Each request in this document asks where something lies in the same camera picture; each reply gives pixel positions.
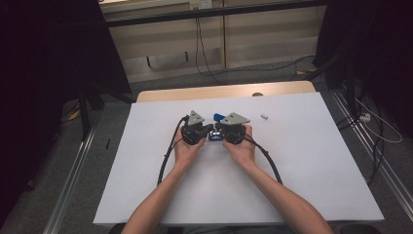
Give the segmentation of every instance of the electrical outlet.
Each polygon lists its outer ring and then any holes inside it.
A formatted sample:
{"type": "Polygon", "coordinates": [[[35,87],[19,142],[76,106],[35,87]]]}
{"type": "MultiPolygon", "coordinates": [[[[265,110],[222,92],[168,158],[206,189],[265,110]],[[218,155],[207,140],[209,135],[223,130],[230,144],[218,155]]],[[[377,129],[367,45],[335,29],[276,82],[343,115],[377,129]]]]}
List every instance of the electrical outlet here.
{"type": "Polygon", "coordinates": [[[212,0],[200,0],[201,9],[211,9],[212,0]]]}
{"type": "Polygon", "coordinates": [[[198,9],[201,9],[199,0],[189,2],[189,10],[194,11],[194,10],[198,10],[198,9]]]}

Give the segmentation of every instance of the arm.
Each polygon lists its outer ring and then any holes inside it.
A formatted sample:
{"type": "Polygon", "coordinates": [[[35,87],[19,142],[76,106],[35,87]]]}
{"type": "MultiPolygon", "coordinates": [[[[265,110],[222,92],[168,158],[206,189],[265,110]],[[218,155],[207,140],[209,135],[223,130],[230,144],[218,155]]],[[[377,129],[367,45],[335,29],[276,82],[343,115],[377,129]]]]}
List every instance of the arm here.
{"type": "MultiPolygon", "coordinates": [[[[252,136],[252,128],[249,125],[245,127],[246,133],[252,136]]],[[[332,233],[327,222],[309,202],[258,168],[254,159],[255,146],[252,143],[243,140],[240,144],[234,145],[224,140],[224,146],[294,232],[332,233]]]]}
{"type": "Polygon", "coordinates": [[[186,171],[197,158],[199,149],[204,145],[203,138],[196,145],[188,145],[182,139],[180,130],[176,133],[174,151],[175,164],[167,177],[149,196],[134,210],[127,222],[123,234],[154,233],[159,221],[186,171]]]}

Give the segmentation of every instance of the electronic device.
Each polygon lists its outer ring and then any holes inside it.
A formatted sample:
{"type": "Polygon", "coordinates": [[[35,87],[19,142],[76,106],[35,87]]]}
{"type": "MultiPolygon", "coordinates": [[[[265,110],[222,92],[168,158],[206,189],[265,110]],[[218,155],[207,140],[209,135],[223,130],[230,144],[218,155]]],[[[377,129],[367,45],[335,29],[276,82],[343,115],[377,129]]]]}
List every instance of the electronic device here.
{"type": "Polygon", "coordinates": [[[277,181],[282,184],[280,174],[276,168],[276,165],[274,164],[274,161],[271,159],[268,151],[266,151],[261,145],[255,142],[255,140],[251,136],[246,135],[245,137],[244,124],[249,123],[248,119],[234,112],[232,112],[226,117],[220,114],[215,114],[213,116],[213,119],[214,121],[216,121],[214,125],[208,124],[204,126],[204,117],[202,117],[194,110],[192,110],[189,115],[182,117],[182,119],[176,126],[175,132],[172,137],[172,141],[170,142],[167,154],[165,155],[164,162],[162,164],[158,177],[158,185],[162,182],[165,166],[167,164],[169,155],[172,152],[174,146],[180,141],[180,139],[178,141],[175,141],[174,139],[182,122],[184,122],[184,126],[180,129],[182,139],[185,141],[185,143],[189,145],[195,145],[198,142],[200,142],[202,138],[207,136],[208,139],[211,141],[225,139],[232,144],[240,144],[241,142],[243,142],[243,140],[246,140],[254,144],[261,150],[261,152],[267,158],[268,162],[271,165],[271,168],[274,171],[274,174],[276,175],[277,181]]]}

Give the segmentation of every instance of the metal bracket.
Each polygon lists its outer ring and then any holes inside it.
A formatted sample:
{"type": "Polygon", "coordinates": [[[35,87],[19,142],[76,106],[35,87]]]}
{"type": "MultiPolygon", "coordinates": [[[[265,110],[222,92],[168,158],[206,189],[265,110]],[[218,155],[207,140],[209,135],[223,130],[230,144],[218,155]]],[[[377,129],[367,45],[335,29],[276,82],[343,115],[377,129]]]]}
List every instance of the metal bracket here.
{"type": "Polygon", "coordinates": [[[232,112],[230,115],[222,119],[219,123],[223,125],[240,125],[240,124],[246,124],[249,123],[249,120],[246,119],[244,116],[241,116],[235,112],[232,112]]]}
{"type": "Polygon", "coordinates": [[[191,110],[191,114],[189,115],[189,119],[188,119],[188,126],[193,126],[199,123],[204,122],[204,117],[202,117],[201,115],[199,115],[197,112],[191,110]]]}

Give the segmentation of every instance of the white table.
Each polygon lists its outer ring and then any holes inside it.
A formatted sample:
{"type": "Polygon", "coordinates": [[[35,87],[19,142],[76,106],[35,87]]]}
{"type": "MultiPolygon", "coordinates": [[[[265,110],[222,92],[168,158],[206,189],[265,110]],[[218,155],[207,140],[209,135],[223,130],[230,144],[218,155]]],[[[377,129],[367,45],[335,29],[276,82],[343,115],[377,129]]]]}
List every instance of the white table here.
{"type": "MultiPolygon", "coordinates": [[[[260,89],[265,93],[265,87],[291,84],[294,83],[261,84],[247,92],[247,86],[239,88],[248,94],[260,89]]],[[[194,94],[201,93],[200,90],[195,91],[194,94]]],[[[164,98],[175,99],[171,92],[176,91],[161,93],[168,94],[164,98]]],[[[255,140],[270,152],[284,185],[312,203],[325,219],[383,219],[314,88],[306,94],[295,95],[178,98],[170,101],[155,101],[150,98],[150,93],[147,95],[143,96],[147,102],[138,102],[131,108],[94,223],[110,225],[128,220],[135,207],[156,187],[163,155],[176,123],[193,109],[206,118],[206,124],[213,123],[214,113],[227,115],[234,111],[250,119],[255,140]],[[269,118],[261,118],[262,113],[269,118]]],[[[256,161],[274,177],[268,161],[258,150],[256,161]]],[[[173,153],[165,175],[172,165],[173,153]]],[[[196,164],[182,179],[161,224],[257,225],[280,222],[283,220],[278,212],[234,164],[222,143],[208,141],[196,164]]]]}

